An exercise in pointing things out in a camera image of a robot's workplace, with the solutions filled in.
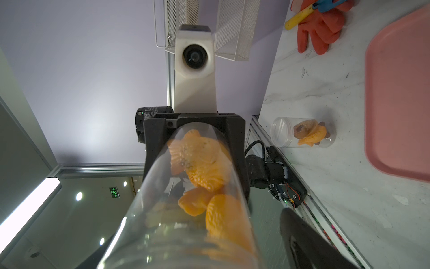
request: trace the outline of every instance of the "metal mesh basket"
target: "metal mesh basket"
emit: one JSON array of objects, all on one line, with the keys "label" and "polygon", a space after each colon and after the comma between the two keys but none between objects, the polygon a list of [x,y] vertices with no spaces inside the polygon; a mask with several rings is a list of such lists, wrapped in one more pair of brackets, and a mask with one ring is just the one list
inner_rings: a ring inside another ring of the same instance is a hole
[{"label": "metal mesh basket", "polygon": [[260,0],[219,0],[215,55],[247,61],[251,52]]},{"label": "metal mesh basket", "polygon": [[182,24],[197,25],[199,0],[165,0],[166,51],[175,53],[176,31]]}]

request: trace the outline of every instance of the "camera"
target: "camera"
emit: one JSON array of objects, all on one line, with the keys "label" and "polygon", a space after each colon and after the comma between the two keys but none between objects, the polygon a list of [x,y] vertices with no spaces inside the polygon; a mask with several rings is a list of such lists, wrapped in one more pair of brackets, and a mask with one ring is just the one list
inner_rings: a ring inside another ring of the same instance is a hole
[{"label": "camera", "polygon": [[175,113],[216,113],[215,50],[207,26],[181,25],[175,44]]},{"label": "camera", "polygon": [[184,49],[183,56],[185,63],[192,69],[202,68],[208,58],[208,54],[205,49],[197,44],[186,47]]}]

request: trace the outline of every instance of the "lavender wall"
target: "lavender wall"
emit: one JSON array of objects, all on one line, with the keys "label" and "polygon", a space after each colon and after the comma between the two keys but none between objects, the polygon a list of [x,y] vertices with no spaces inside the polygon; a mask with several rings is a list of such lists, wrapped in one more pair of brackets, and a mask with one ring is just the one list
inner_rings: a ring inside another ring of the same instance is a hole
[{"label": "lavender wall", "polygon": [[[288,4],[261,1],[249,62],[217,59],[220,112],[259,113]],[[217,5],[200,1],[213,30]],[[166,105],[152,1],[2,1],[0,47],[59,163],[144,162],[135,111]]]}]

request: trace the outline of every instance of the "clear plastic cylinder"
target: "clear plastic cylinder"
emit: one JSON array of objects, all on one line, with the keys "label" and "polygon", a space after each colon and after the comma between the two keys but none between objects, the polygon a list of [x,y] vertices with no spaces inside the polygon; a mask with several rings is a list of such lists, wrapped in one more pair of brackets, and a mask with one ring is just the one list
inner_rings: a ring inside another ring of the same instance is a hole
[{"label": "clear plastic cylinder", "polygon": [[336,129],[329,121],[278,117],[270,127],[273,145],[278,148],[327,148],[336,138]]},{"label": "clear plastic cylinder", "polygon": [[223,135],[190,123],[164,146],[98,269],[264,268]]}]

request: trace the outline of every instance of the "orange rubber glove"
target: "orange rubber glove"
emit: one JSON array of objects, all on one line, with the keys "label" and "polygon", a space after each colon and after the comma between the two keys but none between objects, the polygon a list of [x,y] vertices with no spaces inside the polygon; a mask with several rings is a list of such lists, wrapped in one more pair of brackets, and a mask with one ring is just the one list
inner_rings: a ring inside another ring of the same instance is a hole
[{"label": "orange rubber glove", "polygon": [[[314,2],[315,0],[304,0],[301,5],[301,10]],[[336,8],[324,13],[321,13],[316,9],[306,19],[304,19],[298,25],[298,52],[305,52],[307,48],[307,34],[309,32],[315,52],[318,55],[324,54],[329,49],[329,44],[334,43],[339,38],[341,29],[345,24],[345,16],[342,11],[346,12],[350,10],[353,5],[354,0],[348,0]]]}]

